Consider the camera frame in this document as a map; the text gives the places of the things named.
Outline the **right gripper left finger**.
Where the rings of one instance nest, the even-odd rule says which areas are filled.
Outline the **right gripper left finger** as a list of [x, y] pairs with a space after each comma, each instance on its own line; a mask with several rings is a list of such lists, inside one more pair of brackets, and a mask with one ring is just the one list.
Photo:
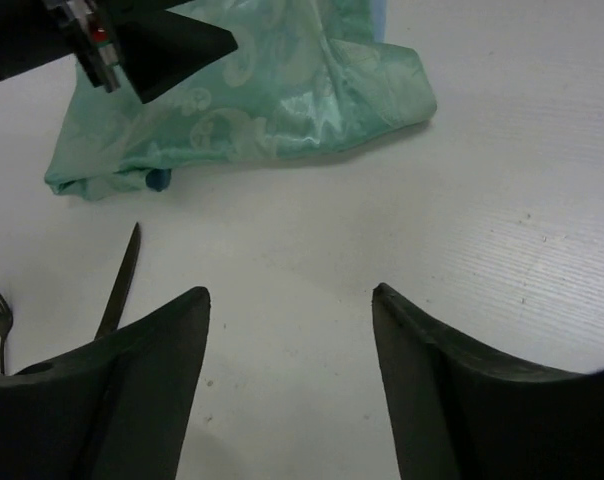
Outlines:
[[194, 287], [65, 354], [0, 375], [0, 479], [173, 479], [211, 299]]

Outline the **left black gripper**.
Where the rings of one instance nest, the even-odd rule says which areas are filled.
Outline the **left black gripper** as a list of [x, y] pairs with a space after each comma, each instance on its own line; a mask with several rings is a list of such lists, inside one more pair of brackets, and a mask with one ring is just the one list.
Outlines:
[[0, 82], [72, 55], [91, 84], [120, 87], [120, 64], [149, 103], [238, 49], [223, 28], [173, 12], [180, 1], [0, 1]]

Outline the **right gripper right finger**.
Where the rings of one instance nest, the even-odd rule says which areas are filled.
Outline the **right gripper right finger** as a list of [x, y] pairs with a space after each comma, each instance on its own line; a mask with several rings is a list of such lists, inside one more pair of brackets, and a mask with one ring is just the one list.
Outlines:
[[373, 331], [404, 479], [604, 479], [604, 369], [499, 351], [387, 284]]

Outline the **green patterned cloth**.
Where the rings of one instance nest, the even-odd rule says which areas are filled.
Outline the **green patterned cloth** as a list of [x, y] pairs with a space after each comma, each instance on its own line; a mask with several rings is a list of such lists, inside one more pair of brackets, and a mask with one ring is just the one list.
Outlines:
[[379, 1], [192, 1], [178, 13], [230, 30], [238, 49], [150, 103], [77, 77], [45, 173], [88, 201], [168, 187], [173, 170], [339, 152], [429, 121], [418, 53], [386, 44]]

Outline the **black table knife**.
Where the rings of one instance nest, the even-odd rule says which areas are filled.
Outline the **black table knife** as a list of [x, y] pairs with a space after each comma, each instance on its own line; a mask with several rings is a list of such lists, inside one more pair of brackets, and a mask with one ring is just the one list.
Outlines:
[[141, 247], [141, 226], [134, 225], [124, 257], [111, 289], [104, 313], [94, 339], [98, 340], [117, 330], [134, 278]]

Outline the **dark metal fork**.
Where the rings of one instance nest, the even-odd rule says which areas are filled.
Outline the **dark metal fork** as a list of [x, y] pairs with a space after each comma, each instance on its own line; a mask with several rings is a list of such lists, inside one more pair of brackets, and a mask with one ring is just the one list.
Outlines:
[[6, 374], [6, 346], [14, 324], [13, 311], [0, 293], [0, 374]]

